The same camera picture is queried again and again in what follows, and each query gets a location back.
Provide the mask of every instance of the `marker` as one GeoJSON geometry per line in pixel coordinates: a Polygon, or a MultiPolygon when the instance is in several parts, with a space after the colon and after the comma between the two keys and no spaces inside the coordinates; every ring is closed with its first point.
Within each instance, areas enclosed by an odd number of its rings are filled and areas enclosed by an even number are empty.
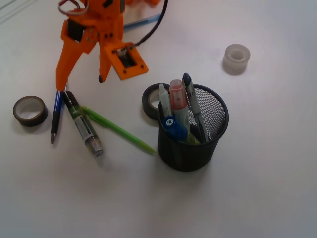
{"type": "Polygon", "coordinates": [[[182,81],[179,79],[171,81],[169,93],[170,103],[175,118],[186,127],[187,131],[189,131],[188,104],[182,81]]]}
{"type": "Polygon", "coordinates": [[[163,107],[164,116],[171,116],[172,110],[170,108],[169,94],[162,83],[159,85],[159,100],[163,107]]]}
{"type": "Polygon", "coordinates": [[[104,118],[103,116],[99,115],[98,113],[94,112],[93,110],[91,110],[91,109],[89,109],[89,108],[87,108],[85,106],[82,106],[81,109],[82,109],[82,111],[84,111],[84,113],[86,113],[89,116],[89,118],[91,120],[95,121],[99,125],[115,131],[119,135],[123,136],[124,138],[126,138],[129,141],[131,141],[133,144],[139,146],[140,148],[142,148],[143,150],[145,150],[146,152],[148,152],[150,154],[155,154],[156,153],[154,149],[152,149],[149,145],[144,143],[142,140],[138,139],[134,135],[131,135],[129,132],[127,132],[124,129],[120,128],[119,126],[117,126],[116,124],[112,123],[111,121],[109,121],[108,119],[104,118]]]}
{"type": "Polygon", "coordinates": [[[188,130],[179,123],[175,117],[168,116],[163,121],[166,132],[176,140],[188,142],[190,144],[200,144],[200,142],[188,130]]]}
{"type": "Polygon", "coordinates": [[[198,129],[199,129],[200,137],[201,137],[203,143],[206,143],[209,141],[209,137],[207,135],[203,116],[202,116],[201,111],[200,111],[199,103],[198,103],[195,89],[194,89],[194,85],[193,85],[193,81],[188,73],[184,73],[183,83],[185,85],[185,89],[187,92],[187,96],[188,96],[191,110],[194,114],[195,121],[196,121],[196,124],[197,124],[198,129]]]}
{"type": "Polygon", "coordinates": [[[75,96],[72,92],[66,91],[63,93],[63,98],[86,147],[94,157],[101,156],[104,153],[103,146],[101,145],[93,126],[81,111],[75,96]]]}

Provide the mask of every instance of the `pen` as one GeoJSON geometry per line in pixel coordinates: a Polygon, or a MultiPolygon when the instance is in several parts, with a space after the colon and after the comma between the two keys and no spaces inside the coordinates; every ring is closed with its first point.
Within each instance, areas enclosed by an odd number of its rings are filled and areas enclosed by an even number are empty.
{"type": "Polygon", "coordinates": [[[131,29],[133,29],[135,27],[138,27],[138,26],[143,26],[143,25],[146,25],[146,24],[150,24],[152,22],[158,21],[159,17],[160,17],[160,14],[157,14],[157,15],[154,15],[154,16],[150,16],[150,17],[144,18],[144,19],[139,20],[139,21],[134,21],[134,22],[131,22],[131,23],[124,24],[123,25],[123,30],[124,31],[131,30],[131,29]]]}
{"type": "Polygon", "coordinates": [[[95,113],[94,111],[92,111],[91,109],[89,109],[85,106],[82,106],[81,109],[89,116],[89,118],[91,120],[95,121],[96,123],[100,124],[101,126],[107,127],[109,129],[115,131],[119,135],[121,135],[124,138],[126,138],[127,140],[131,141],[133,144],[135,144],[135,145],[139,146],[140,148],[142,148],[143,150],[145,150],[146,152],[148,152],[150,154],[155,153],[155,150],[152,149],[146,143],[144,143],[142,140],[138,139],[134,135],[131,135],[129,132],[125,131],[124,129],[122,129],[119,126],[115,125],[114,123],[110,122],[109,120],[102,117],[98,113],[95,113]]]}
{"type": "Polygon", "coordinates": [[[192,79],[188,73],[184,73],[183,83],[185,85],[185,89],[186,89],[186,93],[187,93],[188,100],[190,103],[190,107],[191,107],[192,112],[194,114],[195,121],[196,121],[196,124],[198,126],[201,139],[202,139],[203,143],[208,142],[209,138],[208,138],[206,127],[204,124],[204,120],[203,120],[203,117],[202,117],[202,114],[200,111],[199,103],[197,101],[194,85],[193,85],[192,79]]]}
{"type": "Polygon", "coordinates": [[[94,157],[101,156],[104,153],[103,146],[101,145],[93,126],[90,124],[86,115],[81,111],[75,96],[72,92],[66,91],[63,93],[63,98],[86,147],[94,157]]]}
{"type": "Polygon", "coordinates": [[[63,105],[63,97],[61,96],[61,94],[62,92],[56,91],[52,127],[51,127],[51,144],[54,144],[55,137],[58,131],[60,112],[61,112],[61,107],[63,105]]]}

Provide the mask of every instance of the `white marker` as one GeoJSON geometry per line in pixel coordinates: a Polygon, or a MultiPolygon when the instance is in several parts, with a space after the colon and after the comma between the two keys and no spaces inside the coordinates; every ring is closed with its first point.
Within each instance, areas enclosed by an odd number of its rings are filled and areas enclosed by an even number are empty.
{"type": "Polygon", "coordinates": [[[170,108],[169,94],[162,83],[159,85],[159,100],[163,107],[164,116],[171,116],[172,110],[170,108]]]}

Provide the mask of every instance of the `blue pen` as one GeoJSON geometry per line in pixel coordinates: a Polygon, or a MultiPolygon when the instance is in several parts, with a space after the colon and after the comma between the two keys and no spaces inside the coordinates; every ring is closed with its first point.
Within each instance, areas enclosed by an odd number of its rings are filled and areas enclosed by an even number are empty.
{"type": "Polygon", "coordinates": [[[55,105],[52,119],[52,128],[51,128],[51,144],[54,144],[55,137],[57,135],[60,112],[63,105],[62,92],[57,91],[55,97],[55,105]]]}
{"type": "Polygon", "coordinates": [[[154,15],[154,16],[150,16],[150,17],[144,18],[144,19],[139,20],[139,21],[134,21],[134,22],[125,24],[123,26],[123,30],[124,31],[131,30],[131,29],[139,27],[139,26],[143,26],[143,25],[146,25],[146,24],[150,24],[152,22],[156,22],[156,21],[159,20],[159,17],[160,17],[160,14],[157,14],[157,15],[154,15]]]}

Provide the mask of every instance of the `black cable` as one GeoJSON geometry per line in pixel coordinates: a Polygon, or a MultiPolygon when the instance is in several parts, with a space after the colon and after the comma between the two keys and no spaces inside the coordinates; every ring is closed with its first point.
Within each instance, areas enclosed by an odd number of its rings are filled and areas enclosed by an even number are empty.
{"type": "Polygon", "coordinates": [[[159,17],[157,23],[155,24],[153,29],[148,34],[146,34],[138,43],[134,44],[135,46],[139,46],[140,44],[145,42],[156,31],[156,29],[159,27],[160,22],[163,20],[163,17],[165,15],[165,12],[166,12],[166,9],[167,9],[168,0],[164,0],[164,1],[165,2],[164,2],[163,10],[162,10],[162,13],[160,14],[160,17],[159,17]]]}

